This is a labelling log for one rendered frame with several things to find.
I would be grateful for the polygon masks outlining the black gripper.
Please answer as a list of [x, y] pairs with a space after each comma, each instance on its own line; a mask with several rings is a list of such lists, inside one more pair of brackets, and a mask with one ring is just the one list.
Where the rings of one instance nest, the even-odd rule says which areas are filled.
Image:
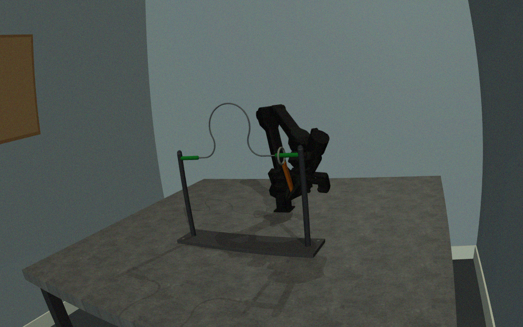
[[[320, 193], [328, 193], [330, 189], [330, 181], [327, 173], [315, 172], [317, 170], [317, 165], [314, 162], [313, 170], [311, 173], [306, 169], [306, 180], [307, 180], [307, 193], [311, 192], [313, 184], [318, 185], [317, 191]], [[299, 169], [292, 168], [292, 173], [289, 173], [292, 179], [293, 189], [290, 192], [288, 182], [285, 178], [285, 173], [283, 169], [271, 169], [268, 173], [271, 184], [274, 188], [287, 188], [285, 194], [285, 200], [291, 201], [299, 197], [301, 194], [301, 181], [300, 181], [300, 171]]]

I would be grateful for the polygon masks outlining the orange-brown long thin bar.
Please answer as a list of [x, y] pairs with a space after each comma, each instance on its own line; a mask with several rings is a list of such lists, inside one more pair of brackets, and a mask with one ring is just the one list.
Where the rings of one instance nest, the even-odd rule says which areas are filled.
[[279, 149], [277, 151], [277, 161], [278, 161], [279, 165], [282, 165], [282, 167], [284, 169], [285, 178], [286, 178], [286, 180], [288, 182], [289, 191], [291, 192], [292, 189], [293, 189], [292, 179], [291, 179], [291, 176], [289, 174], [288, 165], [286, 164], [285, 158], [284, 158], [284, 161], [282, 163], [280, 162], [279, 153], [280, 153], [281, 149], [285, 153], [285, 149], [283, 147], [279, 147]]

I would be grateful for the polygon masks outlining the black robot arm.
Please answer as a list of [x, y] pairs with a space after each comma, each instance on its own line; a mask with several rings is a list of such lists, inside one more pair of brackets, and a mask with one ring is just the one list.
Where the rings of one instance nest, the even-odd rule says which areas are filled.
[[[327, 133], [318, 130], [318, 128], [311, 129], [311, 133], [301, 129], [284, 105], [259, 107], [256, 111], [256, 118], [259, 120], [261, 128], [266, 131], [271, 155], [275, 155], [279, 147], [283, 147], [279, 133], [280, 125], [288, 136], [291, 153], [298, 153], [297, 147], [302, 145], [305, 168], [311, 173], [314, 162], [318, 168], [330, 139]], [[271, 185], [269, 192], [276, 198], [277, 206], [274, 213], [290, 213], [295, 208], [295, 206], [292, 206], [292, 201], [285, 200], [286, 189], [286, 187], [283, 189], [274, 188]]]

